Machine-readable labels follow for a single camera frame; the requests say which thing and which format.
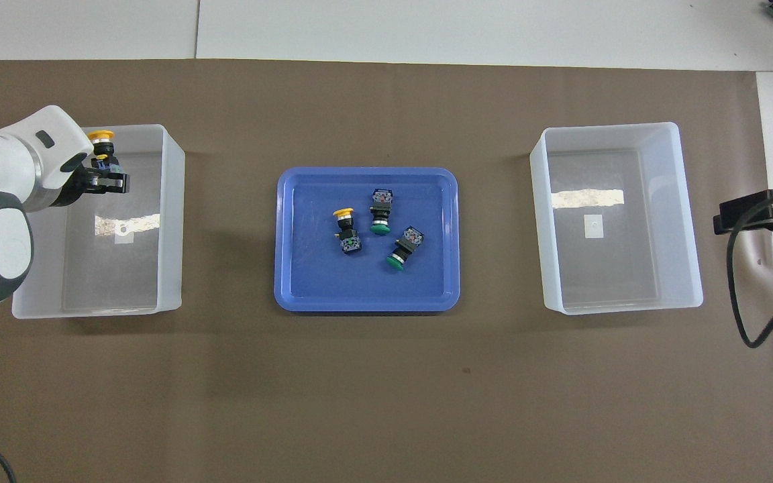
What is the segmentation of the blue plastic tray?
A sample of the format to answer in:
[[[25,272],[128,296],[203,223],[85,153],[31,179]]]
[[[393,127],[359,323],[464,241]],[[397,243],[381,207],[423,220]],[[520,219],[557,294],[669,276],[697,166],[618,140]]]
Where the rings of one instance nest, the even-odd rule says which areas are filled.
[[[375,189],[393,191],[390,233],[370,231]],[[362,250],[341,251],[333,212],[354,209]],[[425,235],[387,265],[408,226]],[[298,312],[442,312],[460,297],[459,183],[436,167],[296,167],[277,181],[276,302]]]

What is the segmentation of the brown paper table mat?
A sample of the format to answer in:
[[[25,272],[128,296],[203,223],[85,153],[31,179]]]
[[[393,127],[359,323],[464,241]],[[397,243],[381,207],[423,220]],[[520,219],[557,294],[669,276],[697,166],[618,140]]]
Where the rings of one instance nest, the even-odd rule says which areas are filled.
[[[0,62],[0,126],[49,104],[161,123],[185,150],[182,306],[20,321],[0,305],[0,452],[19,481],[773,483],[773,336],[742,344],[711,222],[768,186],[755,74]],[[681,132],[705,301],[546,309],[541,131],[658,121]],[[276,184],[298,166],[451,171],[457,305],[280,308]]]

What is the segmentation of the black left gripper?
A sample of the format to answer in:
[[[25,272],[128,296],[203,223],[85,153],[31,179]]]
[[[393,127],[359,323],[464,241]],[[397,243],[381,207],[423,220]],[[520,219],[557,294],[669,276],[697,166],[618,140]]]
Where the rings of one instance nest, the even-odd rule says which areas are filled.
[[[58,198],[56,198],[56,207],[71,205],[82,195],[104,195],[105,193],[125,195],[130,191],[128,174],[95,171],[96,168],[96,160],[90,161],[90,167],[86,167],[84,164],[77,167],[62,186]]]

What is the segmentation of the translucent white plastic box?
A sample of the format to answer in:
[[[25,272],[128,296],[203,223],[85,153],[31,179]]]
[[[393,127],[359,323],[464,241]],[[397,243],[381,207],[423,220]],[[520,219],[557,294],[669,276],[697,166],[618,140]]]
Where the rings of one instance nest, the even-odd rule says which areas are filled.
[[[13,294],[22,320],[156,314],[180,308],[185,151],[159,123],[117,125],[125,195],[83,195],[28,214],[34,262]],[[128,224],[132,244],[114,244]]]
[[[549,127],[529,156],[541,284],[565,315],[703,303],[679,128]],[[586,239],[601,214],[605,237]]]

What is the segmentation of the green push button switch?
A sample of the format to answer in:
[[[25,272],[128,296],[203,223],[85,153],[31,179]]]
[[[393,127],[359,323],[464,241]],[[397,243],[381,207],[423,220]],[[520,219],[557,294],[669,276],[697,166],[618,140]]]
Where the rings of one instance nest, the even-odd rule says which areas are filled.
[[[425,235],[419,229],[412,225],[405,228],[401,237],[395,241],[395,250],[386,258],[387,265],[397,271],[404,271],[408,259],[424,243],[424,239]]]
[[[386,235],[391,232],[389,217],[393,207],[393,191],[390,189],[375,189],[372,195],[373,204],[369,212],[373,216],[370,231],[375,235]]]

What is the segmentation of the yellow push button switch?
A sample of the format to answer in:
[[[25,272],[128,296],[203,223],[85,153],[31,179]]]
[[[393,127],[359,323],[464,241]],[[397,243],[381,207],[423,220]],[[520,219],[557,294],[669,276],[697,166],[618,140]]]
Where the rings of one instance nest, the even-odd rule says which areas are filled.
[[[96,129],[88,133],[88,139],[94,148],[91,166],[110,173],[123,173],[119,159],[115,156],[113,139],[115,134],[110,129]]]
[[[354,209],[343,208],[334,211],[332,216],[335,217],[340,230],[335,233],[335,237],[340,242],[341,251],[344,254],[352,254],[362,250],[361,238],[355,229]]]

